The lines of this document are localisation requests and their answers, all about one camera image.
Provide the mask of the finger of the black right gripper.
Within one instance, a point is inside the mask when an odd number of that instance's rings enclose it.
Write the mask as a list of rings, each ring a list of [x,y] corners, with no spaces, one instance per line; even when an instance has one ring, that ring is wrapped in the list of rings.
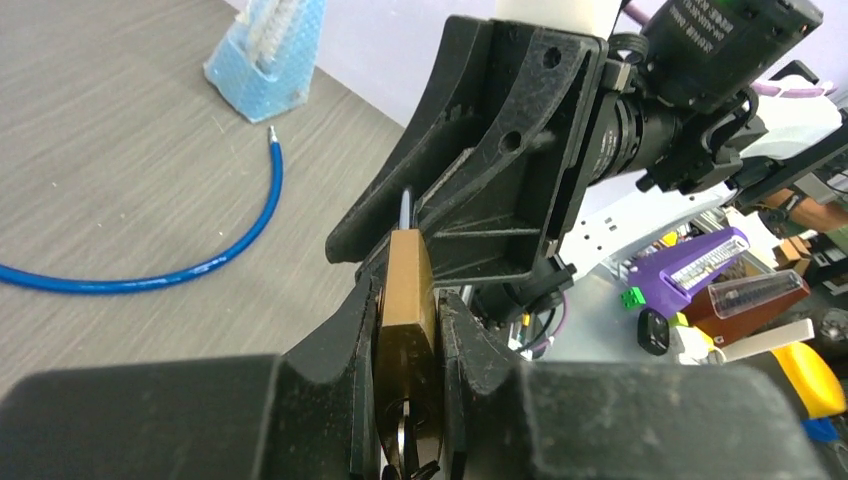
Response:
[[[573,226],[597,160],[607,42],[495,27],[484,95],[494,118],[432,186],[413,192],[440,286],[526,277]]]
[[[495,22],[451,16],[429,79],[404,133],[374,179],[325,242],[329,262],[357,263],[372,253],[398,221],[401,191],[422,194],[460,151],[482,138],[494,118],[484,98]]]

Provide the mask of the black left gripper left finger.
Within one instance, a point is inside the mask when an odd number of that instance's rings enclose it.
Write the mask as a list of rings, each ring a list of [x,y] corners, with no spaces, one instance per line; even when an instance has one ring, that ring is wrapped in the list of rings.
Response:
[[[376,479],[361,279],[284,354],[46,371],[1,402],[5,479]]]

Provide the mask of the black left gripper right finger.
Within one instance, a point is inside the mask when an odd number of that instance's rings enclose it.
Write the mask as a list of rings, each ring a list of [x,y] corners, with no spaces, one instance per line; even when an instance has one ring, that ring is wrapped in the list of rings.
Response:
[[[448,479],[824,479],[789,403],[748,367],[529,362],[438,300]]]

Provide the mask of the padlock keys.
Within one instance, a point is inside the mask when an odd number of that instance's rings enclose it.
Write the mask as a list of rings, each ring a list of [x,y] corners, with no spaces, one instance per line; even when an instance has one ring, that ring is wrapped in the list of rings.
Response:
[[[382,480],[430,480],[441,470],[436,460],[420,464],[417,440],[417,421],[409,400],[404,400],[394,434],[383,445],[386,464]]]

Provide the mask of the brass padlock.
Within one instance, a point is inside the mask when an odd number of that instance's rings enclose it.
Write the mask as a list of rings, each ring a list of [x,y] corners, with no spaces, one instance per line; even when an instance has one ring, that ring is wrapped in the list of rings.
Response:
[[[441,442],[443,380],[433,273],[417,229],[390,235],[380,295],[374,358],[375,413],[382,446],[394,434],[404,400],[417,421],[417,440]]]

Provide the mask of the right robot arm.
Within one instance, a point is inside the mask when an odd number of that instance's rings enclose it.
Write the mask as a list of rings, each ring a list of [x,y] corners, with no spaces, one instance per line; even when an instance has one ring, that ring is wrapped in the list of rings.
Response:
[[[597,1],[519,1],[450,16],[419,103],[325,243],[384,265],[418,235],[439,286],[529,278],[577,226],[587,190],[727,184],[759,197],[787,159],[846,130],[806,66],[762,75],[824,21],[810,1],[666,1],[636,32]]]

